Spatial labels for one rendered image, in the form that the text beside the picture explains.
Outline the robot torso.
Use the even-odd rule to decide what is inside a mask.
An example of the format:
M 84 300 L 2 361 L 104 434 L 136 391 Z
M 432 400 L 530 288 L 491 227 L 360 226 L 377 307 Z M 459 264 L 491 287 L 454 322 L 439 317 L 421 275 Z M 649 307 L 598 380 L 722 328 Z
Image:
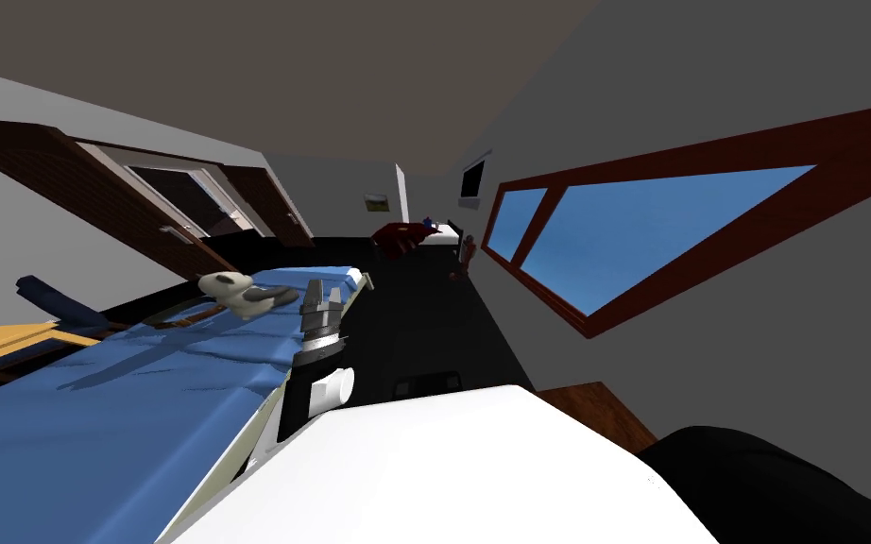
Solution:
M 718 544 L 635 455 L 516 386 L 333 410 L 162 544 Z

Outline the dark brown door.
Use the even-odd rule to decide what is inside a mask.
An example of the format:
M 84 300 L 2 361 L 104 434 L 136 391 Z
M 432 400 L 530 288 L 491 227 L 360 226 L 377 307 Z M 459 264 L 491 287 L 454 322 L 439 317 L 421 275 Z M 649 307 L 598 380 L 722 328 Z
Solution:
M 234 191 L 256 212 L 284 247 L 315 246 L 266 169 L 226 164 L 219 167 Z
M 188 281 L 233 269 L 55 127 L 0 121 L 0 172 Z

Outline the red-brown framed window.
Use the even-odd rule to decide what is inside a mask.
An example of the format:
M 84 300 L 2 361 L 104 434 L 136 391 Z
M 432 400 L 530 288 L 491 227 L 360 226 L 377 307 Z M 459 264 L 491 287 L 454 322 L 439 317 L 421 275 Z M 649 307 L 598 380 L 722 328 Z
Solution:
M 503 183 L 482 248 L 586 338 L 871 197 L 871 109 Z

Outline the brown wooden bedside table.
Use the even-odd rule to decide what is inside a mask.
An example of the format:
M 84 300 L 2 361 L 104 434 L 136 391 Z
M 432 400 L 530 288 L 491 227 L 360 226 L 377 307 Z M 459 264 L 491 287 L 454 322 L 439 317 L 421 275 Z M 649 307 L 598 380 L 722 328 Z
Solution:
M 536 395 L 631 453 L 639 453 L 657 440 L 602 382 L 537 391 Z

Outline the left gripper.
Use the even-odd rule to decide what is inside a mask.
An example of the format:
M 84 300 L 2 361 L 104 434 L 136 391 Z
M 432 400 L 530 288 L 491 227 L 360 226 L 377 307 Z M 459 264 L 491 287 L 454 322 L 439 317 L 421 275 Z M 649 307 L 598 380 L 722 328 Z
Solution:
M 340 287 L 332 287 L 328 301 L 323 301 L 322 279 L 311 279 L 306 289 L 306 302 L 299 308 L 303 344 L 332 344 L 339 341 L 340 322 L 344 311 Z

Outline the white and grey plush toy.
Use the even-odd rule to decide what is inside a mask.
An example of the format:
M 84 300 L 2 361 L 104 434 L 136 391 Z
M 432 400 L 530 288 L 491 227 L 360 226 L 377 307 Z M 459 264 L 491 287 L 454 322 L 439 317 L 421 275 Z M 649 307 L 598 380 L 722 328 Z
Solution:
M 262 288 L 252 277 L 232 271 L 202 275 L 197 281 L 201 293 L 248 320 L 299 299 L 299 291 L 287 286 Z

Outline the dark red table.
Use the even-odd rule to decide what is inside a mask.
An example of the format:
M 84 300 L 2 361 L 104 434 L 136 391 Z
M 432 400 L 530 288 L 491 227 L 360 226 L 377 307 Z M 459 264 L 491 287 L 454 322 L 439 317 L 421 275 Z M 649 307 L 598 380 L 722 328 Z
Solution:
M 378 229 L 370 240 L 383 257 L 396 260 L 437 232 L 437 228 L 423 223 L 388 223 Z

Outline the bed with blue cover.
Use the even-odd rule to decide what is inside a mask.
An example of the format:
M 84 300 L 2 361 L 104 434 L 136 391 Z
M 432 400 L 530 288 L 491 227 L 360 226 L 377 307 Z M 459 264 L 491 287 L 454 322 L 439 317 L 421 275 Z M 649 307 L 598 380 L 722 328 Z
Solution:
M 273 426 L 300 324 L 138 324 L 0 386 L 0 544 L 155 544 Z

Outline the red-brown chair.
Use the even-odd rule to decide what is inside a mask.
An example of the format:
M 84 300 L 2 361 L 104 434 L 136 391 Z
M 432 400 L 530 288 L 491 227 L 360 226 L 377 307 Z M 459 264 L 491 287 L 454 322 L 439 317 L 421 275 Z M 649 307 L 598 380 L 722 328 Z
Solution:
M 459 258 L 458 269 L 450 273 L 450 280 L 460 281 L 468 276 L 470 262 L 475 254 L 475 250 L 476 244 L 474 242 L 474 237 L 471 234 L 466 235 L 465 238 L 460 241 L 460 246 L 457 251 Z

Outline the black wall screen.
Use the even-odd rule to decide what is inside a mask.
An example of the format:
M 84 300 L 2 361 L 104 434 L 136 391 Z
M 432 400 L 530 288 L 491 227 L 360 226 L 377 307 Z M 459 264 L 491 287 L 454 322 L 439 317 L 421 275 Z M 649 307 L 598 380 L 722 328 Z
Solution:
M 477 210 L 481 203 L 480 187 L 485 169 L 486 159 L 474 162 L 462 174 L 462 184 L 458 205 L 462 208 Z

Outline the dark blue pillow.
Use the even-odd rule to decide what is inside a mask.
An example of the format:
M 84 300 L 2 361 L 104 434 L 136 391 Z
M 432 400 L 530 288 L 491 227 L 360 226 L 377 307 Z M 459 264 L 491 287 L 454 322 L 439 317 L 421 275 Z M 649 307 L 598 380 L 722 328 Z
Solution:
M 20 297 L 54 316 L 56 328 L 62 332 L 94 336 L 111 328 L 110 321 L 100 312 L 67 297 L 35 276 L 21 277 L 16 286 Z

